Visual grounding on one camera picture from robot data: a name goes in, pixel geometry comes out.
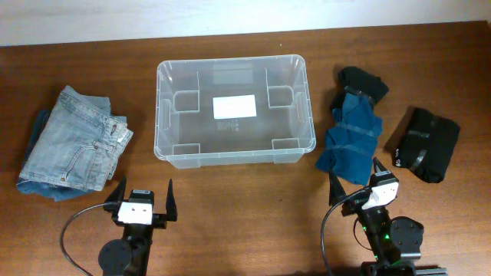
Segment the light blue jeans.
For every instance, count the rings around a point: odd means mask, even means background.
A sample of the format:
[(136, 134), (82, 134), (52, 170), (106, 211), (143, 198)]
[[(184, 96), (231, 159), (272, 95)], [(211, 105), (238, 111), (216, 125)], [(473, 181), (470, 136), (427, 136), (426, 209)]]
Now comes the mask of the light blue jeans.
[(24, 164), (18, 186), (101, 191), (133, 136), (127, 119), (114, 116), (107, 97), (60, 93)]

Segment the black taped clothing bundle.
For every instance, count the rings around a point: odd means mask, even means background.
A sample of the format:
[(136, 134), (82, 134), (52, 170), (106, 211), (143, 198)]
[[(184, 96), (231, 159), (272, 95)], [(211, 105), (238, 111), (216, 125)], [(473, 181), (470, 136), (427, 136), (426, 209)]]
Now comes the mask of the black taped clothing bundle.
[(460, 126), (453, 120), (416, 107), (394, 151), (394, 165), (424, 182), (442, 182), (459, 135)]

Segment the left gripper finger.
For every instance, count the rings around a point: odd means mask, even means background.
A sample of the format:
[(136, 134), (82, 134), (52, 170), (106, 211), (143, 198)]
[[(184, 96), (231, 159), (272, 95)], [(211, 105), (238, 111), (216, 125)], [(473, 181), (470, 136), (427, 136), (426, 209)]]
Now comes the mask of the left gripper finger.
[(127, 178), (123, 177), (114, 191), (106, 198), (105, 203), (117, 203), (124, 200)]
[(176, 200), (173, 194), (173, 180), (169, 179), (167, 195), (166, 195), (166, 220), (168, 222), (176, 222), (178, 219), (178, 211)]

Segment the clear plastic storage bin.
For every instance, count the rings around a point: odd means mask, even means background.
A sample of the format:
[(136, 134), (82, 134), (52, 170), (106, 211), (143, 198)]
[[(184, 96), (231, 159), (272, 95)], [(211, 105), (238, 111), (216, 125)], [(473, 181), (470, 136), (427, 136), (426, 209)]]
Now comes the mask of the clear plastic storage bin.
[[(216, 120), (213, 98), (255, 96), (256, 117)], [(163, 61), (153, 151), (177, 169), (296, 163), (316, 146), (305, 60), (297, 54)]]

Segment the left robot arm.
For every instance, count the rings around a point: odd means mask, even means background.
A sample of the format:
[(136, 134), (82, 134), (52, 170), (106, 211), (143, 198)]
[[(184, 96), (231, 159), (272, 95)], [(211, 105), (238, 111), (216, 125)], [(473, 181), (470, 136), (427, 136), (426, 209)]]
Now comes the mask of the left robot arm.
[(167, 228), (178, 218), (173, 181), (167, 186), (166, 211), (155, 213), (154, 192), (134, 189), (124, 197), (126, 179), (122, 179), (105, 200), (104, 210), (114, 224), (124, 229), (122, 237), (107, 242), (100, 250), (98, 263), (104, 275), (145, 275), (153, 244), (153, 231)]

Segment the white label in bin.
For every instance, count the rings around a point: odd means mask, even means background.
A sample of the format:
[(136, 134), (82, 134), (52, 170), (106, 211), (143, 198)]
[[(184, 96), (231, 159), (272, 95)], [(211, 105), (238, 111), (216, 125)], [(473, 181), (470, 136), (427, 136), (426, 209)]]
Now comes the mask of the white label in bin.
[(255, 96), (253, 94), (213, 98), (213, 117), (216, 120), (256, 116)]

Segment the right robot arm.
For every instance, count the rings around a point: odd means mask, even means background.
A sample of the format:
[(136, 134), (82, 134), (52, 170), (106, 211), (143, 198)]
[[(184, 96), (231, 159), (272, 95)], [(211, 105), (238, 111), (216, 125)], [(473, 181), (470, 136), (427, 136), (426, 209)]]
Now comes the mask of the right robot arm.
[(374, 173), (367, 186), (348, 195), (338, 177), (331, 170), (329, 174), (331, 208), (321, 224), (321, 253), (330, 275), (333, 274), (325, 250), (325, 228), (330, 214), (342, 207), (346, 217), (356, 215), (355, 222), (361, 224), (375, 260), (361, 264), (360, 273), (367, 276), (447, 275), (447, 269), (440, 267), (418, 268), (420, 246), (423, 244), (424, 226), (406, 216), (391, 218), (387, 206), (397, 198), (399, 179), (379, 159), (373, 159)]

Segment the dark blue jeans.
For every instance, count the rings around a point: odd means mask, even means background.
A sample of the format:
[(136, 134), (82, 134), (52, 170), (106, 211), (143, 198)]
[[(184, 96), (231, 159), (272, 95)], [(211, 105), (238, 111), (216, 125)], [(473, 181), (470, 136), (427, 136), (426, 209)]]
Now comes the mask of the dark blue jeans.
[[(45, 128), (50, 117), (50, 110), (41, 110), (35, 118), (35, 123), (28, 141), (27, 149), (25, 150), (24, 160), (21, 167), (24, 168), (28, 161), (31, 152), (33, 151), (37, 141), (39, 140), (43, 129)], [(54, 186), (45, 182), (32, 182), (22, 177), (18, 178), (16, 187), (22, 194), (35, 194), (45, 198), (53, 199), (55, 202), (61, 202), (69, 199), (75, 199), (80, 196), (85, 196), (93, 192), (93, 190), (79, 190), (63, 186)]]

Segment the blue taped shirt bundle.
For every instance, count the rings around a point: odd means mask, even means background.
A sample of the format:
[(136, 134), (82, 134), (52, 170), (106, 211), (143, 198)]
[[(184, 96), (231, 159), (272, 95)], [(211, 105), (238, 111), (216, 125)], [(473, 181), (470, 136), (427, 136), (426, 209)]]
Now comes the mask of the blue taped shirt bundle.
[(325, 150), (316, 167), (366, 186), (383, 120), (374, 114), (366, 97), (353, 94), (346, 94), (342, 106), (333, 109), (332, 114), (335, 125), (326, 132)]

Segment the black cloth under blue bundle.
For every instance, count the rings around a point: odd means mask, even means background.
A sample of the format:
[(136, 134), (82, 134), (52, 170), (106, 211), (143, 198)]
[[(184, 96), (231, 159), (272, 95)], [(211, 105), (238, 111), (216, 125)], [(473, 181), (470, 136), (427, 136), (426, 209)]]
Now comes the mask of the black cloth under blue bundle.
[(380, 77), (368, 73), (355, 66), (344, 67), (338, 73), (338, 83), (341, 90), (334, 97), (330, 108), (341, 108), (347, 94), (358, 97), (365, 97), (371, 108), (389, 92), (389, 87), (381, 80)]

